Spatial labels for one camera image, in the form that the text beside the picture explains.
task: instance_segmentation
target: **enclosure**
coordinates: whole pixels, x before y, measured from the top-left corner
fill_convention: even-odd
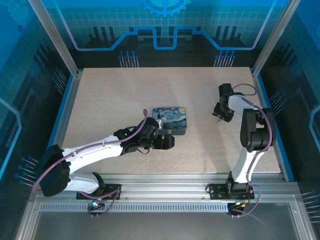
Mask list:
[[[316,0],[2,0],[1,239],[317,239],[319,11]],[[261,201],[241,219],[206,191],[242,148],[242,117],[212,115],[224,83],[255,86],[248,99],[275,115],[252,175]],[[79,169],[121,184],[110,213],[91,219],[92,201],[72,191],[31,193],[48,147],[99,141],[162,107],[185,108],[172,149]]]

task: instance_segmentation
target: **metal profile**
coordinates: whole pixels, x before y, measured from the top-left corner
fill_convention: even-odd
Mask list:
[[[66,67],[69,69],[70,73],[76,77],[78,75],[78,68],[70,55],[63,39],[61,38],[54,22],[52,21],[46,7],[41,0],[28,0],[31,7],[33,8],[35,14],[42,23],[46,33],[49,35],[51,41],[53,42],[55,48],[60,54],[62,60],[64,61]]]
[[[261,85],[259,83],[258,77],[252,75],[252,78],[253,78],[253,83],[254,83],[254,86],[256,88],[256,92],[257,92],[257,95],[258,95],[258,98],[259,98],[261,106],[263,108],[268,108],[267,101],[265,100],[265,97],[264,97]],[[284,159],[283,159],[282,154],[281,154],[281,150],[280,150],[278,139],[275,140],[275,144],[274,144],[273,148],[274,148],[275,157],[276,157],[276,159],[277,159],[277,161],[278,161],[278,163],[280,165],[281,173],[283,174],[284,180],[286,182],[289,182],[289,176],[288,176],[288,173],[286,171],[285,162],[284,162]]]
[[[86,213],[88,202],[45,202],[41,204],[40,212]],[[110,203],[94,213],[103,212]],[[111,213],[227,213],[227,203],[222,202],[116,202],[110,208]]]
[[[57,119],[54,124],[54,129],[55,127],[56,129],[52,131],[52,134],[48,143],[48,147],[55,144],[58,144],[60,147],[62,147],[64,143],[69,119],[71,116],[72,108],[75,103],[81,76],[82,76],[82,71],[79,71],[78,75],[76,77],[73,77],[70,83],[68,83],[70,84],[70,86],[68,85],[69,88],[67,87],[66,89],[66,93],[65,93],[66,96],[64,96],[65,103],[64,104],[61,103],[61,106],[60,106],[60,108],[62,108],[61,116],[60,118],[58,118],[57,116]]]
[[[210,206],[225,206],[226,202],[211,201],[205,186],[208,183],[221,183],[226,176],[227,174],[214,173],[105,174],[103,178],[106,183],[122,184],[121,198],[114,204],[113,211],[115,213],[155,211],[153,206],[155,209],[156,206],[166,206],[167,211],[181,211],[180,206],[192,206],[192,211],[200,211],[200,207],[203,207],[204,212],[210,212],[213,211]],[[315,240],[315,233],[297,183],[284,182],[279,176],[281,176],[279,173],[255,173],[252,175],[252,182],[261,188],[261,204],[288,204],[292,212],[292,221],[296,225],[300,239]],[[31,239],[33,232],[37,230],[38,213],[45,211],[85,212],[88,204],[92,202],[90,200],[76,200],[75,192],[62,192],[53,197],[44,197],[39,194],[33,203],[34,199],[35,195],[32,194],[17,234],[17,240]]]
[[[291,17],[295,13],[300,1],[301,0],[291,0],[284,7],[279,20],[277,21],[275,27],[273,28],[268,40],[266,41],[259,57],[257,58],[254,66],[253,66],[253,76],[254,77],[258,76],[261,69],[265,65],[269,55],[271,54],[272,50],[276,46],[276,43],[278,42],[279,38],[281,37],[282,33],[284,32]]]

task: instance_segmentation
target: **aluminum frame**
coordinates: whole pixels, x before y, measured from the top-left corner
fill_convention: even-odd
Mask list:
[[[257,92],[260,104],[261,104],[261,106],[263,108],[267,108],[268,105],[267,105],[267,102],[265,100],[265,97],[264,97],[261,85],[259,83],[258,77],[254,76],[252,74],[252,78],[253,78],[253,83],[254,83],[254,86],[256,88],[256,92]],[[284,162],[284,158],[283,158],[283,156],[281,154],[281,150],[280,150],[280,145],[279,145],[278,139],[275,140],[273,148],[274,148],[274,153],[275,153],[276,159],[277,159],[277,161],[279,163],[279,167],[280,167],[281,173],[283,174],[283,178],[284,178],[284,180],[286,182],[289,182],[288,173],[286,171],[285,162]]]
[[[52,132],[51,134],[50,141],[49,141],[50,146],[54,144],[58,144],[60,147],[62,147],[62,144],[64,143],[69,119],[71,116],[72,108],[75,103],[82,73],[83,71],[80,70],[78,75],[72,78],[69,91],[65,92],[65,94],[67,94],[65,104],[63,106],[61,118],[56,120],[55,125],[57,124],[57,128],[56,128],[56,132]]]
[[[46,7],[44,6],[41,0],[28,0],[31,7],[33,8],[35,14],[39,18],[42,26],[44,27],[46,33],[49,35],[53,45],[57,49],[58,53],[60,54],[62,60],[64,61],[66,67],[72,74],[72,76],[76,77],[78,75],[78,68],[73,60],[70,52],[65,45],[62,37],[59,34],[56,25],[54,24],[53,20],[51,19]]]
[[[253,66],[253,76],[257,77],[265,65],[269,55],[271,54],[272,50],[276,46],[279,38],[283,34],[286,26],[288,25],[291,17],[295,13],[299,3],[301,0],[290,0],[286,6],[284,7],[279,20],[277,21],[275,27],[273,28],[268,40],[266,41],[263,49],[258,56],[254,66]]]
[[[309,221],[299,188],[295,182],[283,182],[281,174],[255,173],[253,183],[261,188],[261,204],[289,203],[296,230],[301,240],[315,240],[316,235]],[[210,200],[206,192],[208,183],[223,183],[227,174],[105,174],[106,183],[122,184],[122,193],[117,203],[148,206],[149,203],[193,203],[194,206],[228,201]],[[90,200],[76,200],[75,192],[62,192],[53,197],[32,194],[26,206],[16,240],[31,239],[37,230],[37,220],[43,204],[90,203]],[[55,212],[70,212],[67,209]]]

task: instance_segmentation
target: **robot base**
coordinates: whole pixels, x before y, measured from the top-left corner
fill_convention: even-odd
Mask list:
[[[235,182],[229,173],[225,184],[211,183],[206,186],[211,200],[252,200],[255,199],[253,188],[248,183]]]

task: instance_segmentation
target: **metal pin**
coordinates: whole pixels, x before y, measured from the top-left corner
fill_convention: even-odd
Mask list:
[[[131,67],[133,68],[134,67],[134,63],[132,62],[132,56],[130,56],[130,60],[131,60]]]
[[[308,207],[306,207],[305,209],[314,209],[314,208],[318,208],[318,207],[320,207],[320,205],[317,205],[317,206],[308,206]]]
[[[278,98],[278,100],[272,102],[271,105],[272,105],[273,107],[276,106],[277,103],[278,103],[279,101],[281,101],[284,96],[285,96],[285,94],[283,94],[282,96],[280,96],[280,97]]]
[[[35,160],[34,158],[32,158],[32,156],[28,156],[28,159],[29,159],[29,160],[33,160],[33,161],[35,161],[35,162],[38,162],[37,160]]]
[[[319,204],[320,203],[319,199],[316,199],[314,201],[305,202],[304,205],[306,205],[306,204],[314,204],[314,203]]]
[[[19,176],[19,174],[18,173],[16,173],[15,175],[14,175],[14,177],[17,179],[17,178],[20,178],[20,179],[23,179],[23,180],[26,180],[26,181],[30,181],[30,182],[32,182],[32,183],[34,183],[35,181],[32,181],[32,180],[30,180],[30,179],[28,179],[28,178],[25,178],[25,177],[23,177],[23,176]]]
[[[312,199],[312,198],[316,198],[316,197],[319,197],[320,195],[314,195],[314,196],[310,196],[310,197],[305,197],[305,198],[302,198],[303,200],[306,200],[306,199]]]
[[[270,97],[270,99],[272,99],[272,98],[278,93],[278,91],[279,91],[279,89],[277,88],[277,89],[275,90],[275,93]]]
[[[63,92],[64,92],[63,87],[60,85],[60,83],[58,83],[58,81],[54,77],[52,77],[51,79],[55,82],[55,85],[59,88],[59,90],[61,91],[61,94],[63,95]]]
[[[219,67],[221,67],[221,63],[223,62],[224,58],[225,58],[225,56],[222,55],[222,56],[221,56],[221,60],[220,60]]]
[[[218,62],[217,62],[217,64],[219,64],[221,54],[222,54],[224,51],[220,50],[219,52],[220,52],[220,54],[219,54],[219,57],[218,57]]]
[[[276,100],[280,99],[280,98],[281,98],[281,95],[275,96],[275,97],[270,101],[270,105],[273,105],[274,102],[275,102]]]
[[[139,68],[139,60],[138,60],[138,56],[135,56],[135,59],[136,59],[136,65],[137,65],[137,67]]]
[[[60,86],[62,87],[63,92],[65,92],[65,90],[66,90],[66,85],[65,85],[65,83],[63,83],[63,81],[61,80],[61,78],[59,78],[58,76],[56,76],[56,80],[57,80],[57,82],[60,83]]]
[[[226,58],[227,58],[227,60],[226,60],[226,62],[225,62],[224,67],[227,67],[227,66],[228,66],[228,62],[230,61],[230,56],[226,56]]]
[[[230,56],[230,59],[229,59],[229,62],[228,62],[228,64],[227,64],[227,66],[230,65],[232,56],[234,55],[235,52],[236,52],[235,50],[232,50],[232,51],[231,51],[231,56]]]
[[[284,101],[281,99],[279,101],[279,103],[276,106],[272,106],[273,111],[276,112],[278,108],[280,108],[282,106],[282,104],[284,103]]]
[[[277,111],[274,116],[277,116],[283,109],[285,109],[285,106],[282,106],[280,109],[278,108],[279,111]]]
[[[235,58],[236,58],[236,56],[233,56],[233,57],[232,57],[232,61],[231,61],[231,64],[230,64],[230,66],[229,66],[229,67],[232,67],[232,65],[234,64],[234,60],[235,60]]]
[[[28,161],[27,159],[25,159],[25,157],[23,156],[23,157],[21,157],[21,161],[22,162],[27,162],[27,163],[29,163],[29,164],[31,164],[31,165],[33,165],[33,166],[35,166],[36,164],[34,164],[33,162],[30,162],[30,161]]]
[[[123,63],[123,67],[125,67],[124,56],[122,55],[123,51],[120,51],[119,53],[121,54],[121,58],[122,58],[122,63]]]
[[[225,61],[226,61],[226,59],[227,59],[227,54],[229,53],[229,51],[227,50],[227,51],[225,51],[225,56],[224,56],[224,60],[223,60],[223,63],[222,63],[222,67],[224,66],[224,64],[225,64]]]
[[[34,169],[32,166],[30,166],[28,163],[25,164],[26,168]]]
[[[276,96],[278,96],[278,94],[281,93],[281,91],[283,91],[283,89],[284,89],[283,87],[280,88],[280,90],[278,91],[278,93],[277,93],[276,95],[273,94],[273,96],[270,97],[269,101],[273,101],[273,99],[274,99]]]
[[[216,62],[217,62],[218,57],[219,57],[218,55],[215,56],[215,60],[214,60],[214,64],[213,64],[214,67],[216,67]]]
[[[319,211],[307,211],[306,213],[307,214],[314,214],[314,213],[319,213],[320,212],[320,210]]]
[[[133,62],[134,62],[134,67],[136,68],[137,65],[136,65],[136,58],[135,58],[135,51],[131,51],[132,55],[133,55]]]
[[[122,62],[121,62],[121,56],[118,56],[119,62],[120,62],[120,66],[123,68],[122,66]]]
[[[63,96],[64,94],[61,92],[61,90],[57,87],[57,85],[54,85],[54,87],[58,90],[58,92]]]
[[[28,170],[28,169],[25,169],[25,168],[22,167],[21,165],[18,166],[18,169],[19,169],[19,170],[25,170],[25,171],[27,171],[28,173],[31,173],[31,174],[35,174],[33,171],[30,171],[30,170]]]
[[[278,105],[277,107],[274,108],[274,112],[278,111],[279,108],[281,108],[283,106],[283,104],[285,104],[288,101],[288,99],[286,98],[280,105]]]
[[[29,178],[33,178],[33,179],[37,180],[36,177],[27,174],[25,171],[22,173],[22,176],[24,176],[24,177],[29,177]]]
[[[129,68],[130,68],[130,61],[129,61],[129,51],[125,51],[126,56],[128,57],[128,62],[129,62]]]
[[[56,70],[58,71],[59,75],[64,79],[65,83],[67,83],[68,80],[67,80],[67,78],[65,77],[65,75],[63,74],[62,70],[61,70],[61,69],[59,70],[57,67],[56,67]]]
[[[62,77],[58,76],[58,74],[56,72],[54,72],[53,75],[56,77],[56,79],[58,79],[58,81],[61,83],[63,88],[65,88],[67,86],[65,81],[62,79]]]
[[[125,62],[125,67],[127,68],[128,67],[128,62],[127,62],[127,56],[124,56],[124,62]]]
[[[19,184],[24,184],[24,185],[28,185],[28,186],[30,186],[30,187],[33,187],[33,185],[31,185],[31,184],[29,184],[29,183],[26,183],[26,182],[24,182],[23,180],[20,180],[20,181],[19,181]]]
[[[309,191],[309,192],[306,192],[306,193],[301,194],[301,196],[304,196],[304,195],[307,195],[307,194],[316,194],[316,190],[312,189],[312,190]]]

